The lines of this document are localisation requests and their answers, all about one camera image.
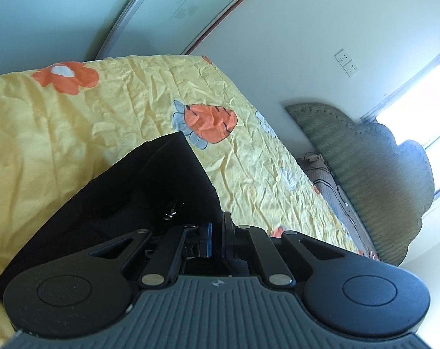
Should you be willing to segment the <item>striped pillow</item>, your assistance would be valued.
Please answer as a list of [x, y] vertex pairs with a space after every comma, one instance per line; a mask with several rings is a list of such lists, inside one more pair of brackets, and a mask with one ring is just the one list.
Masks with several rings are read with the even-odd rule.
[[320, 154], [306, 154], [297, 162], [342, 223], [347, 237], [354, 242], [359, 253], [378, 261], [377, 250], [363, 222], [323, 157]]

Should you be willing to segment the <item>yellow floral bed quilt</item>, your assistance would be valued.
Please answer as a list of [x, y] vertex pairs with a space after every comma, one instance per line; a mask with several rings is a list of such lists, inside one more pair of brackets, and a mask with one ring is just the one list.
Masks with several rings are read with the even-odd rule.
[[296, 231], [339, 247], [301, 286], [234, 276], [221, 257], [189, 259], [169, 286], [134, 286], [89, 250], [32, 267], [0, 299], [0, 348], [381, 348], [328, 323], [358, 255], [325, 199], [234, 83], [205, 57], [150, 56], [0, 76], [0, 275], [24, 244], [91, 180], [135, 148], [184, 134], [218, 194], [222, 218]]

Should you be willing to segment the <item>white wardrobe sliding door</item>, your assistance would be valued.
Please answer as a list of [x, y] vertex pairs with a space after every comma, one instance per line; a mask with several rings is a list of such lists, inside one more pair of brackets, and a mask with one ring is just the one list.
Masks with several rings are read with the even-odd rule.
[[242, 0], [129, 0], [96, 58], [189, 54]]

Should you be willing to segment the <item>window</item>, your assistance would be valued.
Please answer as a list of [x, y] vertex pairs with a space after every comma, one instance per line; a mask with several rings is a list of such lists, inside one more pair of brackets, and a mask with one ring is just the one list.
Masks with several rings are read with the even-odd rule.
[[440, 54], [361, 121], [383, 124], [398, 144], [421, 144], [432, 168], [435, 196], [440, 196]]

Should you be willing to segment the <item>white wall socket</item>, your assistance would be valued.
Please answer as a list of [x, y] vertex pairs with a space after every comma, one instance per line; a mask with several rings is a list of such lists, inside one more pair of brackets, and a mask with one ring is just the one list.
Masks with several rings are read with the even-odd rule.
[[334, 55], [334, 58], [342, 67], [346, 66], [352, 60], [350, 55], [344, 49], [338, 51]]
[[358, 71], [359, 68], [358, 66], [355, 64], [354, 61], [349, 61], [345, 66], [344, 66], [344, 71], [346, 72], [346, 74], [349, 77], [353, 77]]

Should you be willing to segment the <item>green padded headboard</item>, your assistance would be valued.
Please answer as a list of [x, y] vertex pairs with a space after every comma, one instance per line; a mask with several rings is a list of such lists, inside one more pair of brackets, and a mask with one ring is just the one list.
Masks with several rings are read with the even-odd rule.
[[370, 236], [379, 258], [399, 266], [434, 202], [434, 176], [427, 153], [414, 140], [397, 143], [380, 123], [355, 123], [334, 106], [287, 106]]

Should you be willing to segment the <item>black pants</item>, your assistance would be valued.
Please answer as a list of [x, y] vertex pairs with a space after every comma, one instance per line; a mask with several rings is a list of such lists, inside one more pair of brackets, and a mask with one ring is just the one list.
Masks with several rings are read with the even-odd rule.
[[216, 189], [184, 134], [161, 136], [91, 180], [38, 229], [0, 275], [0, 299], [25, 270], [136, 229], [221, 219]]

